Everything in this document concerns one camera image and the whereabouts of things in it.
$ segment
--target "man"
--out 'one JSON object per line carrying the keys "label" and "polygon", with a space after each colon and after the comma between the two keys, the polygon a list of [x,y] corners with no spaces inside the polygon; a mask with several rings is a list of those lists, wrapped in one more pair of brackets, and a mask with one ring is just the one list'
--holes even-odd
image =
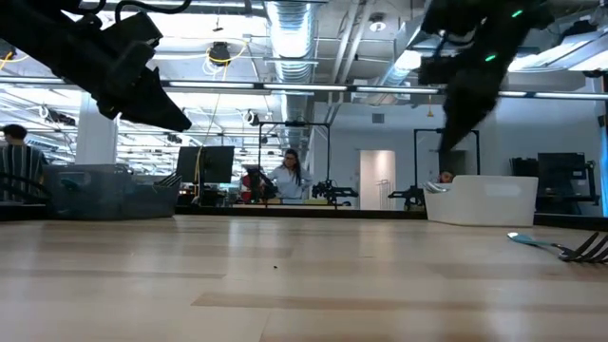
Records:
{"label": "man", "polygon": [[[47,164],[47,159],[42,151],[26,145],[25,139],[28,131],[18,124],[9,124],[2,128],[2,132],[9,145],[0,147],[0,172],[41,183],[42,168]],[[2,177],[0,177],[0,181],[10,182],[13,187],[20,188],[34,196],[38,195],[38,190],[22,181],[2,180]],[[24,201],[7,191],[0,192],[0,200]]]}

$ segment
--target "wooden tabletop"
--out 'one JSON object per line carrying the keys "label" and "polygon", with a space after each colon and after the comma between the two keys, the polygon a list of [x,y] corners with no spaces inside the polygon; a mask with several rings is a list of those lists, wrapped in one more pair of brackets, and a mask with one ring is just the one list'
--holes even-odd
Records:
{"label": "wooden tabletop", "polygon": [[[608,341],[608,267],[508,228],[175,217],[0,223],[7,342]],[[590,233],[516,229],[577,245]]]}

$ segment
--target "metal fork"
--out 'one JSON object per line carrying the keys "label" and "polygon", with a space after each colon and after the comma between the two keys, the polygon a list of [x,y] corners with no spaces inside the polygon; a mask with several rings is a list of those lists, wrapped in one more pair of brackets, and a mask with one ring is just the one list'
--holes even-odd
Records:
{"label": "metal fork", "polygon": [[589,247],[591,247],[594,241],[599,237],[599,232],[595,232],[576,250],[567,248],[558,243],[539,241],[524,234],[509,233],[507,234],[507,236],[515,242],[523,243],[530,246],[557,248],[561,251],[560,255],[558,256],[561,261],[600,264],[608,262],[608,248],[604,248],[604,246],[608,243],[608,236],[605,236],[602,240],[598,242],[598,244],[596,244],[587,253],[585,253],[585,251],[587,251],[587,249],[589,249]]}

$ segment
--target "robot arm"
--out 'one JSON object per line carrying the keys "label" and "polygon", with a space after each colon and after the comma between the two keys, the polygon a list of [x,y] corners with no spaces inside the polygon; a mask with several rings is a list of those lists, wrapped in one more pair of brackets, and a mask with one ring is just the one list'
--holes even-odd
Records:
{"label": "robot arm", "polygon": [[[496,105],[509,64],[531,29],[554,21],[547,0],[433,0],[421,30],[440,34],[435,55],[423,59],[421,85],[447,85],[446,127],[439,150],[456,145]],[[472,35],[460,53],[442,57],[445,42]]]}
{"label": "robot arm", "polygon": [[[182,10],[190,2],[165,12]],[[146,8],[138,1],[125,4]],[[122,119],[135,123],[176,131],[190,128],[162,89],[159,70],[146,66],[162,38],[152,20],[139,12],[101,30],[95,14],[105,0],[96,9],[80,5],[81,0],[0,0],[0,39],[89,92],[108,119],[122,113]],[[83,18],[73,21],[62,10]]]}

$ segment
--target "long hair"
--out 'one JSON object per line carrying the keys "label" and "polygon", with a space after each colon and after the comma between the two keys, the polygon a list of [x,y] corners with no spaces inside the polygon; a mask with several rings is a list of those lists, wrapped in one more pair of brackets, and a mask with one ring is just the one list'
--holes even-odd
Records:
{"label": "long hair", "polygon": [[297,152],[294,149],[290,148],[285,151],[285,156],[292,155],[295,159],[294,171],[295,171],[295,181],[297,185],[302,185],[302,166],[300,165],[300,158],[297,156]]}

